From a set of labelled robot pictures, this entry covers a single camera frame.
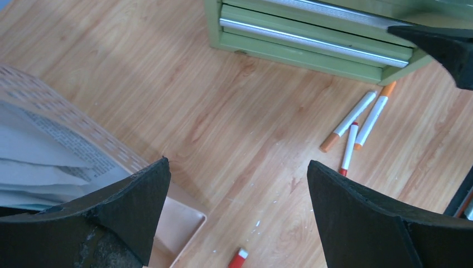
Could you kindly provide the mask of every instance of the marker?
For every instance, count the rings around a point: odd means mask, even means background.
[[[356,118],[363,113],[368,105],[376,98],[376,91],[368,91],[363,98],[356,104],[356,106],[350,111],[350,113],[341,121],[337,128],[325,139],[320,145],[322,152],[328,152],[330,148],[339,140],[345,131],[350,127]]]
[[[348,166],[350,165],[351,155],[353,154],[353,146],[355,145],[356,134],[358,133],[358,123],[353,122],[348,133],[348,142],[346,143],[345,155],[341,163],[339,173],[346,177]]]
[[[356,137],[355,150],[360,150],[361,147],[363,147],[363,145],[365,144],[366,139],[368,138],[368,135],[373,129],[374,124],[376,123],[376,120],[378,120],[379,115],[383,111],[384,106],[388,102],[388,98],[391,95],[391,92],[393,91],[395,86],[396,86],[396,81],[384,87],[381,93],[379,94],[378,100],[374,104],[373,109],[371,110],[370,114],[366,118],[365,123],[360,129],[360,133]]]
[[[241,268],[241,266],[243,265],[247,257],[248,257],[248,252],[240,248],[238,253],[235,254],[235,256],[233,256],[233,259],[228,265],[228,268]]]

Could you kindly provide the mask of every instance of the wood grain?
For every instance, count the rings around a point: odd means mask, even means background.
[[[318,147],[380,87],[211,49],[201,1],[15,0],[0,23],[4,63],[146,160],[169,157],[211,209],[179,267],[225,267],[238,247],[246,267],[325,266],[307,165],[339,167],[346,135]],[[349,178],[443,212],[473,164],[472,94],[436,63],[401,79]]]

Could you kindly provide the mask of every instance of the stack of papers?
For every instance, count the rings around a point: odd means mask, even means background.
[[[0,101],[0,206],[43,210],[129,176],[77,133]]]

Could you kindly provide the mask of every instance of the wooden table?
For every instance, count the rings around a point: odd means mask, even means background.
[[[324,267],[306,183],[370,84],[209,48],[201,1],[27,1],[0,12],[0,59],[39,76],[211,209],[181,267]],[[443,212],[473,163],[472,92],[436,63],[400,80],[349,178]]]

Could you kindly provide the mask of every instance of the silver metal strip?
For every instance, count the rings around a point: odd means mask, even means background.
[[[319,1],[307,1],[307,0],[262,0],[265,2],[271,2],[280,4],[287,7],[293,7],[321,15],[330,17],[340,18],[351,22],[360,23],[363,25],[369,25],[376,28],[387,30],[389,26],[410,26],[407,22],[390,20],[386,17],[377,16],[365,12],[357,12],[352,9],[345,9],[338,6],[333,6],[328,3]]]
[[[386,64],[390,66],[395,66],[399,68],[406,67],[409,64],[408,61],[391,58],[388,56],[374,54],[372,52],[353,49],[349,46],[333,44],[329,42],[325,42],[322,40],[311,39],[303,36],[293,35],[286,32],[280,32],[268,28],[263,28],[255,25],[250,25],[238,21],[227,20],[226,18],[220,18],[220,25],[222,27],[228,27],[236,30],[241,30],[245,32],[251,32],[253,34],[258,34],[266,37],[276,38],[280,40],[289,41],[292,43],[297,43],[301,45],[306,45],[310,47],[315,47],[317,49],[324,49],[327,51],[332,51],[348,56],[353,56],[359,59],[370,60],[376,63]]]

